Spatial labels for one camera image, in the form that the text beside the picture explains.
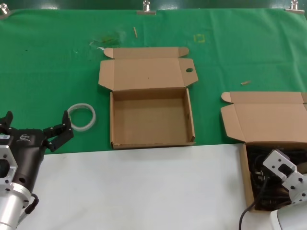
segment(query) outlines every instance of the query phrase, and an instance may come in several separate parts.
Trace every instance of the white table surface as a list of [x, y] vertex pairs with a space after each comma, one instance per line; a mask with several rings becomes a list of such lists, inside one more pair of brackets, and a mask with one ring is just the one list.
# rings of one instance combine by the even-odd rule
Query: white table surface
[[[19, 230], [237, 230], [240, 145], [46, 155]], [[244, 230], [271, 230], [247, 213]]]

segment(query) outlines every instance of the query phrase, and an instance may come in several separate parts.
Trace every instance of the wooden stick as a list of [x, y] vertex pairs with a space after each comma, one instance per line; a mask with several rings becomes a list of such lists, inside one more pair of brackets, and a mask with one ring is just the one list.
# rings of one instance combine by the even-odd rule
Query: wooden stick
[[247, 85], [247, 84], [250, 84], [250, 83], [251, 83], [251, 80], [248, 80], [248, 81], [242, 82], [241, 85]]
[[134, 29], [135, 37], [138, 38], [138, 33], [136, 32], [135, 27], [133, 27], [133, 29]]

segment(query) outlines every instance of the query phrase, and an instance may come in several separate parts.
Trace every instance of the green cloth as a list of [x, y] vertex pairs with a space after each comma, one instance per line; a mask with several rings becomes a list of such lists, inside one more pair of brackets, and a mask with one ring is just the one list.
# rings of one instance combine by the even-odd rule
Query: green cloth
[[[222, 92], [306, 91], [306, 38], [305, 17], [281, 9], [17, 11], [0, 21], [0, 117], [12, 110], [13, 127], [43, 129], [88, 103], [96, 124], [57, 153], [110, 150], [109, 90], [98, 85], [107, 57], [97, 47], [186, 46], [199, 77], [189, 88], [196, 143], [234, 143], [220, 115]], [[90, 118], [72, 116], [80, 126]]]

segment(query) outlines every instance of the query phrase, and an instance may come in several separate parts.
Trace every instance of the box lid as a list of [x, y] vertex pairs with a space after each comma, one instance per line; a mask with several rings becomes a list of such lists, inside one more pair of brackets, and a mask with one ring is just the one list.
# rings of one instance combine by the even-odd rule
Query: box lid
[[226, 133], [244, 142], [307, 142], [307, 93], [224, 92]]
[[186, 47], [106, 48], [99, 84], [113, 91], [183, 88], [198, 81]]

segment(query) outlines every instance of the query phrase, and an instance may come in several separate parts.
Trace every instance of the cardboard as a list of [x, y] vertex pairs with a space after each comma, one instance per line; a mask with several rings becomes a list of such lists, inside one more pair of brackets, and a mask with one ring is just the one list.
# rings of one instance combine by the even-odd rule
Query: cardboard
[[187, 86], [198, 80], [186, 47], [106, 48], [99, 85], [110, 93], [111, 144], [134, 149], [194, 144]]
[[307, 94], [301, 92], [224, 92], [221, 108], [226, 133], [245, 142], [240, 151], [247, 206], [254, 202], [247, 145], [307, 147]]

